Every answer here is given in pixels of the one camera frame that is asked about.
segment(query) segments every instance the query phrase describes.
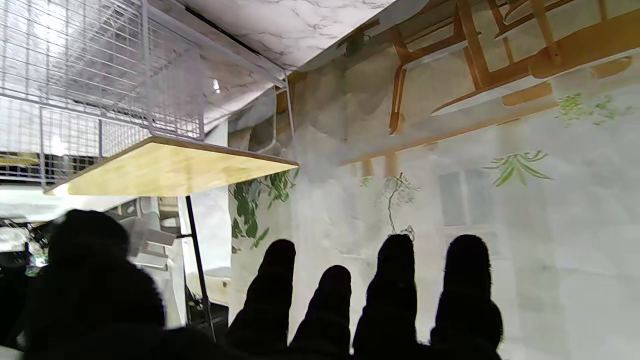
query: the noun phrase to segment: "wooden chair leg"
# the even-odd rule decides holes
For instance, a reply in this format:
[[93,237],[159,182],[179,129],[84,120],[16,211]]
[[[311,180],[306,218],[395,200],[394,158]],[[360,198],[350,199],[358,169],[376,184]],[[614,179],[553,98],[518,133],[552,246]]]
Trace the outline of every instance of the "wooden chair leg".
[[531,8],[533,9],[533,15],[538,21],[540,31],[542,31],[542,37],[545,38],[545,43],[547,45],[549,55],[553,59],[554,63],[558,65],[560,64],[560,54],[558,54],[556,40],[554,39],[554,34],[551,31],[551,25],[549,24],[549,19],[547,18],[545,3],[543,2],[543,0],[529,0],[529,2],[531,3]]
[[404,65],[398,66],[394,76],[394,89],[391,101],[391,118],[389,120],[389,135],[396,134],[401,125],[400,109],[402,108],[402,97],[404,93],[404,78],[406,69]]

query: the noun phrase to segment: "painted wall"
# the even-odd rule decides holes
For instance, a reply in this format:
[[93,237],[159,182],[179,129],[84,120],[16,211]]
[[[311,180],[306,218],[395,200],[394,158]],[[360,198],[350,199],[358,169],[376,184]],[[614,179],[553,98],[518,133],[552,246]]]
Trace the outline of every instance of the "painted wall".
[[[595,1],[578,3],[579,11],[572,11],[585,12],[582,22],[552,20],[559,36],[594,19]],[[609,3],[610,16],[640,5]],[[488,10],[480,5],[474,11],[482,24]],[[493,38],[491,29],[483,34]],[[524,31],[512,39],[522,45],[515,56],[541,49],[538,35]],[[481,40],[490,67],[502,66],[499,51],[504,50]],[[366,180],[361,163],[341,164],[555,99],[506,108],[497,98],[432,117],[435,107],[473,89],[464,57],[456,53],[408,71],[406,127],[388,136],[394,50],[346,71],[336,61],[309,72],[296,85],[298,128],[288,149],[301,164],[300,174],[286,202],[268,209],[268,196],[259,199],[257,232],[269,228],[259,246],[252,248],[242,236],[232,242],[238,249],[232,255],[230,317],[241,309],[267,245],[290,238],[297,251],[290,335],[322,272],[333,264],[351,271],[353,332],[377,250],[394,231],[393,220],[396,232],[415,237],[421,341],[428,340],[433,326],[448,243],[461,233],[476,233],[492,256],[493,297],[505,323],[499,349],[504,359],[633,359],[640,350],[635,341],[640,333],[633,326],[640,320],[640,213],[634,206],[640,200],[640,163],[634,155],[640,146],[639,60],[635,56],[624,73],[595,84],[587,106],[599,109],[599,104],[605,109],[601,115],[613,119],[594,110],[568,121],[552,108],[399,152],[395,178],[384,176],[384,157],[374,158],[374,176]],[[389,201],[395,186],[402,191]],[[238,217],[233,196],[230,215]]]

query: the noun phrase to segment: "painted plant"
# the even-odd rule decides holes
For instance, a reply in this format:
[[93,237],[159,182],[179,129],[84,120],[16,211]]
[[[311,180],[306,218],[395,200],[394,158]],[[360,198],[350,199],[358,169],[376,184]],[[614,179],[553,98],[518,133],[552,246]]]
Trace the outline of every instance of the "painted plant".
[[495,158],[492,163],[494,166],[484,167],[487,170],[498,170],[500,174],[494,180],[493,185],[496,187],[502,186],[509,181],[514,175],[520,180],[520,182],[527,186],[527,176],[537,177],[538,179],[552,180],[552,178],[535,168],[533,163],[540,161],[547,157],[547,154],[542,150],[538,150],[535,153],[530,151],[521,152],[518,154],[507,155],[504,158]]
[[621,110],[613,107],[612,101],[613,99],[609,94],[596,97],[592,101],[587,101],[585,94],[582,92],[567,95],[557,101],[560,107],[560,115],[556,118],[562,119],[564,126],[569,127],[584,117],[594,117],[593,124],[598,126],[631,113],[631,106]]
[[[265,193],[269,197],[268,209],[276,201],[286,202],[289,200],[289,190],[296,186],[293,181],[299,171],[299,168],[283,171],[231,186],[229,192],[237,204],[236,216],[231,223],[231,237],[235,240],[248,238],[252,241],[250,249],[258,247],[269,234],[269,227],[259,231],[257,212],[260,197]],[[231,252],[235,254],[240,250],[239,246],[233,245]]]
[[391,225],[392,234],[406,234],[412,240],[414,239],[415,232],[413,231],[413,227],[411,225],[408,225],[400,231],[396,231],[396,223],[394,222],[393,217],[393,207],[412,203],[415,199],[415,194],[419,191],[420,188],[411,184],[411,182],[407,180],[406,176],[404,176],[402,172],[398,176],[385,178],[385,186],[380,196],[380,200],[387,207],[389,224]]

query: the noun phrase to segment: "ceiling light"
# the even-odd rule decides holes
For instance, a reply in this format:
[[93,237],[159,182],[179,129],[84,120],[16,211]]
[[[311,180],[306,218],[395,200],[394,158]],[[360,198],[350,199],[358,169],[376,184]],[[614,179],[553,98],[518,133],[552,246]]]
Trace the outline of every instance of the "ceiling light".
[[216,94],[220,94],[220,84],[217,79],[213,79],[213,90],[216,91]]

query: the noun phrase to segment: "finger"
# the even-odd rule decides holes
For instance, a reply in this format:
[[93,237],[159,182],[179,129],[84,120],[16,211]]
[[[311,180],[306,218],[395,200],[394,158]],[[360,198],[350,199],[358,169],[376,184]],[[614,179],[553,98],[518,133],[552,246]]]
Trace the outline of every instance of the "finger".
[[287,348],[295,256],[291,241],[277,240],[269,246],[246,292],[244,308],[227,331],[228,347],[249,355]]
[[399,347],[415,346],[414,262],[413,243],[408,236],[389,236],[382,245],[353,339],[357,357],[377,357]]
[[307,314],[300,323],[289,349],[297,353],[324,354],[330,357],[349,356],[349,301],[351,274],[340,265],[328,268]]
[[488,249],[479,237],[461,235],[447,251],[444,286],[431,344],[493,352],[501,339],[502,317],[491,301]]

